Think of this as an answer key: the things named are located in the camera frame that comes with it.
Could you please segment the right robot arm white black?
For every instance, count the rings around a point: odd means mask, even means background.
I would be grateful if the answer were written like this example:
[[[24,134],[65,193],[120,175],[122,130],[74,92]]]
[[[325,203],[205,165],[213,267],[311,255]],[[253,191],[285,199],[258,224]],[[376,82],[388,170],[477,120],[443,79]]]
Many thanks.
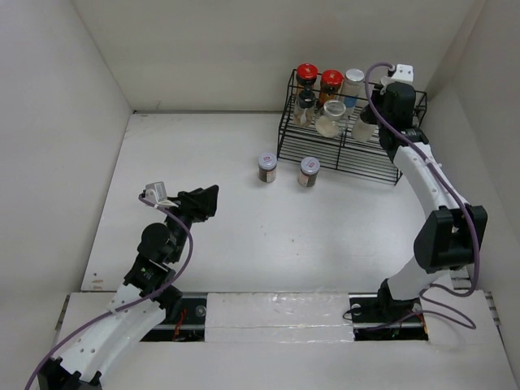
[[[409,181],[425,214],[414,239],[414,256],[382,282],[371,305],[383,326],[389,327],[410,318],[414,305],[424,301],[428,289],[439,287],[436,281],[444,273],[472,265],[474,275],[479,275],[488,213],[454,189],[427,136],[414,125],[416,91],[412,85],[367,84],[365,92],[368,103],[359,118],[378,128],[381,147]]]

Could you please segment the white lid brown sauce jar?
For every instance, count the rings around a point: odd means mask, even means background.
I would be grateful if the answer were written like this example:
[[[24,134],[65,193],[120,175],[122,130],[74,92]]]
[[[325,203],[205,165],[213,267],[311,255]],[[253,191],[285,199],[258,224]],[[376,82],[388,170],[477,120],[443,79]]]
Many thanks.
[[[301,160],[298,183],[304,187],[313,187],[320,170],[320,162],[315,157],[305,157]]]

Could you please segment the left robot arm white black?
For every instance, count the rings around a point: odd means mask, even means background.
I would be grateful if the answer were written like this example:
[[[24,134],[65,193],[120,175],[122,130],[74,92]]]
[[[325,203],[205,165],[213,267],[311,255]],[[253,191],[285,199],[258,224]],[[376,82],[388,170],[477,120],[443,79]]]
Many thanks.
[[[58,342],[31,379],[40,389],[101,389],[106,374],[149,331],[182,313],[174,283],[193,256],[191,227],[216,214],[219,186],[180,191],[147,184],[138,199],[164,214],[144,228],[137,255],[105,311]]]

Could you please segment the silver lid bead bottle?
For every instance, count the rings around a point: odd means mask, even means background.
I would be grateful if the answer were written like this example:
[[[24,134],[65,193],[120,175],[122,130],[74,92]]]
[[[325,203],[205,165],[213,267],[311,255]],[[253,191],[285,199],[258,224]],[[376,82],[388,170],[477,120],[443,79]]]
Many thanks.
[[[342,94],[348,112],[353,111],[356,106],[364,78],[364,72],[357,68],[351,68],[345,73]]]
[[[381,78],[380,82],[374,87],[374,91],[377,91],[380,95],[386,92],[388,80],[384,77]]]

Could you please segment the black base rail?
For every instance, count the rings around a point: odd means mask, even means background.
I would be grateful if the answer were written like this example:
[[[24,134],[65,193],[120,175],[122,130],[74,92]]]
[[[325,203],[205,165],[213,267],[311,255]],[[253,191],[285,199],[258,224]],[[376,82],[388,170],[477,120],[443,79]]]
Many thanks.
[[[344,292],[239,292],[187,294],[174,318],[157,325],[146,341],[339,344],[353,341],[428,339],[414,316],[384,329],[359,305],[371,299]]]

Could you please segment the black cap beige spice bottle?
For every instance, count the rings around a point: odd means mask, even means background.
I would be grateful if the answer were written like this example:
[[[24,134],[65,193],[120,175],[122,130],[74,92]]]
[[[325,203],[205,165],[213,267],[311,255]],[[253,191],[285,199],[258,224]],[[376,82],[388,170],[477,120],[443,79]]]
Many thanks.
[[[295,98],[293,122],[300,127],[310,126],[314,118],[315,104],[313,87],[306,85]]]

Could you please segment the white lid dark sauce jar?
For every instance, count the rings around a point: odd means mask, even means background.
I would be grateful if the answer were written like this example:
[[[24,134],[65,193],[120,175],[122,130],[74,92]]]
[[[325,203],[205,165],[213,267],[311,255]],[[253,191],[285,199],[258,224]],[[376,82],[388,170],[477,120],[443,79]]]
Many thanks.
[[[258,156],[258,178],[264,183],[271,183],[276,178],[277,157],[273,153]]]

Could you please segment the black cap white powder bottle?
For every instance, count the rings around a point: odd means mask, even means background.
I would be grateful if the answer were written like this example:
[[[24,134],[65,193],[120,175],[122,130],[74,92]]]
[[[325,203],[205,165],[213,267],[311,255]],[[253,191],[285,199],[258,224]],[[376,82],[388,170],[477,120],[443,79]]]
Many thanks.
[[[377,126],[364,123],[360,119],[360,113],[353,126],[351,135],[355,141],[365,142],[365,141],[368,141],[372,137],[373,133],[377,129]]]

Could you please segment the clear glass jar silver rim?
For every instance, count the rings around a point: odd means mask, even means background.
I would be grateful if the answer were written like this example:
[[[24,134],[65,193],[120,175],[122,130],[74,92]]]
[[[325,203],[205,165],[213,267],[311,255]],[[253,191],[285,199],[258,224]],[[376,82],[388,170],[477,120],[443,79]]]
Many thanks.
[[[318,134],[326,138],[339,137],[346,129],[346,105],[336,99],[324,103],[315,118]]]

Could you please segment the red lid sauce jar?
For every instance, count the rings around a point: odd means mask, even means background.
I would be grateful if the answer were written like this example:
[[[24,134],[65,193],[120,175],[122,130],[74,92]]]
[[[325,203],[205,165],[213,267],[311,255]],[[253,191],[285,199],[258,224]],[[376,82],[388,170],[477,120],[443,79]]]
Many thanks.
[[[342,73],[337,70],[330,69],[322,73],[317,101],[318,108],[323,107],[326,102],[336,98],[343,84],[343,79]]]
[[[312,63],[302,63],[296,69],[296,82],[299,88],[309,85],[311,88],[319,75],[318,68]]]

